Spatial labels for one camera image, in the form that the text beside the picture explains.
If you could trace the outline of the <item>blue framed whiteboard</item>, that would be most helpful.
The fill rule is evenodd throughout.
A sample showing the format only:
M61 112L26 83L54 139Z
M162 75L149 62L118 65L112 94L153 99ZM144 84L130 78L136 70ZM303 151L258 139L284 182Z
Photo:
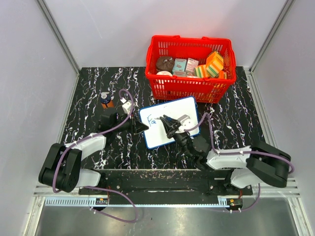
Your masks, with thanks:
M200 129L197 104L194 97L184 97L157 105L142 108L139 111L140 121L149 127L144 131L148 149L154 149L175 142L175 134L197 135Z

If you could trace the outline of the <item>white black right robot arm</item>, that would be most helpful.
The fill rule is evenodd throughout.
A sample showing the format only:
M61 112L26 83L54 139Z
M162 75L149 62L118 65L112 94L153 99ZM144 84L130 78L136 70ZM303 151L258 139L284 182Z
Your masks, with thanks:
M178 119L163 115L159 120L167 138L174 139L185 156L194 159L197 169L227 170L219 189L230 195L249 185L261 183L285 188L289 174L294 171L290 155L265 142L238 149L215 149L213 137L208 142L202 136L190 136L195 127L188 115Z

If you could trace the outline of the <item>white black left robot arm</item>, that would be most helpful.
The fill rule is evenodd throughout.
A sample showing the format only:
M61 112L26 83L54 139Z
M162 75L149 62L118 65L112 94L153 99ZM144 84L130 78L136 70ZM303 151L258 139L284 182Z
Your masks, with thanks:
M82 169L82 160L110 145L116 133L136 135L148 129L132 114L120 115L115 108L105 109L89 136L73 143L51 145L38 181L54 187L56 192L70 193L74 188L89 186L95 194L102 194L107 187L104 177L95 170Z

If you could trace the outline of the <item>orange blue pump bottle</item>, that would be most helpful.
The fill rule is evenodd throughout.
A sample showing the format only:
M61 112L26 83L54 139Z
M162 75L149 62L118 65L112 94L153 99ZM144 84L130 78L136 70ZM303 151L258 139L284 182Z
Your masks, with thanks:
M102 92L100 94L100 102L102 104L103 109L114 108L114 103L109 95L109 92Z

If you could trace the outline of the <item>red plastic shopping basket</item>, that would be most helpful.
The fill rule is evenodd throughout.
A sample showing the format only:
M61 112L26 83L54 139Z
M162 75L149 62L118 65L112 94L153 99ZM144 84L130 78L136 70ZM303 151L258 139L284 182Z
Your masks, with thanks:
M146 63L155 99L194 96L198 102L218 103L236 81L232 42L225 38L155 35Z

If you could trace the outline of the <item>teal small box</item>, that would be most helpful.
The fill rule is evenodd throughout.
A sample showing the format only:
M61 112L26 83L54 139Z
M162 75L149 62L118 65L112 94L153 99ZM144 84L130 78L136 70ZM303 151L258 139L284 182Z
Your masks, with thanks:
M172 73L174 74L175 72L185 72L186 64L187 64L187 59L176 58L174 60Z

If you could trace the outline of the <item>brown round package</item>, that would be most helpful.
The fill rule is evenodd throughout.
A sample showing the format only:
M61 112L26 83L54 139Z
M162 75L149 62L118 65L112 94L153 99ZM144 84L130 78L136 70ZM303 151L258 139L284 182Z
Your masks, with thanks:
M172 72L174 65L175 61L170 56L161 56L156 61L156 69L158 72L160 71Z

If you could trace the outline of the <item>green yellow sponge pack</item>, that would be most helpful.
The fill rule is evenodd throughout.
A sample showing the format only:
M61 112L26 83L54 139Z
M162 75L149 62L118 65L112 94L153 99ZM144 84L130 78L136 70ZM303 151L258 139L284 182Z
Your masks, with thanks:
M210 74L207 71L205 64L195 67L194 68L194 74L198 78L209 78L210 77Z

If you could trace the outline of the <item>pink small box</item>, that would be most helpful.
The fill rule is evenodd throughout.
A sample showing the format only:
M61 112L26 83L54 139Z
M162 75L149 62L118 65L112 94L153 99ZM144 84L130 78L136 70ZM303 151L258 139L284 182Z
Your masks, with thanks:
M190 76L194 76L194 68L197 67L198 65L199 65L198 60L188 58L187 64L186 64L186 69L185 69L186 74L190 75Z

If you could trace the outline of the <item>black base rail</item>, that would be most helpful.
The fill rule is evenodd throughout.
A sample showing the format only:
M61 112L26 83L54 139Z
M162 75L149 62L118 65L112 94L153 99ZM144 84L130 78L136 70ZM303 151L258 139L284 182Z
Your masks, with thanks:
M219 205L220 196L253 195L251 187L225 188L224 181L230 171L103 170L100 173L98 187L113 190L109 194L111 205L127 203L118 192L127 195L135 205L154 207Z

